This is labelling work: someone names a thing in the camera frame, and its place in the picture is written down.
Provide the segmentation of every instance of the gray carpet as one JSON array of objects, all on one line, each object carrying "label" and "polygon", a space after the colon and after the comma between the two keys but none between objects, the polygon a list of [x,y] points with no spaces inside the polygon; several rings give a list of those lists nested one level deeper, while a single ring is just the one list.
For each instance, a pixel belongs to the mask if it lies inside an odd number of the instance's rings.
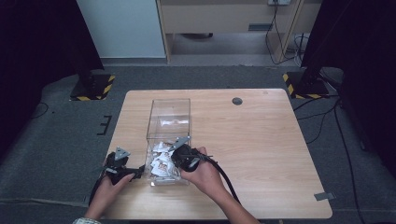
[{"label": "gray carpet", "polygon": [[[70,102],[78,77],[48,85],[41,102],[11,153],[0,166],[1,199],[45,199],[84,205],[106,156],[125,93],[129,90],[282,88],[282,74],[296,67],[108,67],[116,79],[103,101]],[[306,100],[291,100],[296,107]],[[297,118],[325,112],[336,98],[321,99],[296,111]],[[337,108],[355,174],[356,191],[366,223],[396,220],[396,180],[360,140],[345,113]],[[104,116],[112,116],[106,135]],[[300,120],[305,140],[314,139],[321,116]],[[361,223],[354,204],[347,156],[333,112],[319,138],[308,145],[326,191],[333,192],[333,216],[326,220],[283,220],[283,223]],[[71,223],[86,208],[38,203],[0,203],[0,223]],[[278,223],[278,220],[264,220]],[[106,220],[105,223],[128,223]],[[151,223],[136,221],[133,223]]]}]

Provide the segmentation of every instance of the light wood tabletop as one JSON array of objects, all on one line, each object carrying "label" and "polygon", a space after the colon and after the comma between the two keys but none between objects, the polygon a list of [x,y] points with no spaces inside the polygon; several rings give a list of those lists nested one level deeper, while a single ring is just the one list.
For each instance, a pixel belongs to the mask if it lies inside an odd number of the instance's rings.
[{"label": "light wood tabletop", "polygon": [[[234,97],[243,103],[234,105]],[[289,97],[281,89],[129,91],[108,153],[121,147],[131,152],[127,167],[144,164],[152,100],[179,98],[191,99],[191,146],[206,147],[255,218],[332,216],[328,200],[314,196],[324,190]],[[193,184],[152,187],[143,176],[128,184],[106,218],[226,216]]]}]

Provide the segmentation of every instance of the black tape mark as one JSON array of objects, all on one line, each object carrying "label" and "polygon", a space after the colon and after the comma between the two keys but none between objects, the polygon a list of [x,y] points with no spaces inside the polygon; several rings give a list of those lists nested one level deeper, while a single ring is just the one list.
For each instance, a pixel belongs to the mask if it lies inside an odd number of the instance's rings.
[{"label": "black tape mark", "polygon": [[109,116],[104,115],[103,117],[104,117],[105,119],[107,119],[107,123],[101,123],[101,124],[100,124],[100,126],[105,126],[105,129],[103,130],[102,133],[97,133],[97,135],[106,135],[108,125],[110,124],[111,118],[112,118],[113,116],[111,116],[111,115],[109,115]]}]

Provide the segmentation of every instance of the person's left hand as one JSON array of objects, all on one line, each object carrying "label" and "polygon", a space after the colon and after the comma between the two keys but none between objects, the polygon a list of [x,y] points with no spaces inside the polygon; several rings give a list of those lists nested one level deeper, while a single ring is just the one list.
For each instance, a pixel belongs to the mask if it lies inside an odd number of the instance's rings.
[{"label": "person's left hand", "polygon": [[98,220],[101,215],[106,211],[106,209],[114,203],[117,195],[120,191],[134,178],[134,174],[126,175],[123,179],[119,181],[116,185],[111,183],[108,176],[102,179],[102,182],[95,192],[91,205],[88,208],[87,213],[84,217]]}]

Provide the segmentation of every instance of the sleeve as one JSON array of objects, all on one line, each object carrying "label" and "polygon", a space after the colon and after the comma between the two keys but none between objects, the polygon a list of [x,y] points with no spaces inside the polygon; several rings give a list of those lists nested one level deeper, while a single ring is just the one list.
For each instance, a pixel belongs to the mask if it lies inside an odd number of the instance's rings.
[{"label": "sleeve", "polygon": [[81,217],[76,219],[73,224],[101,224],[100,222],[90,219],[90,218],[86,218],[86,217]]}]

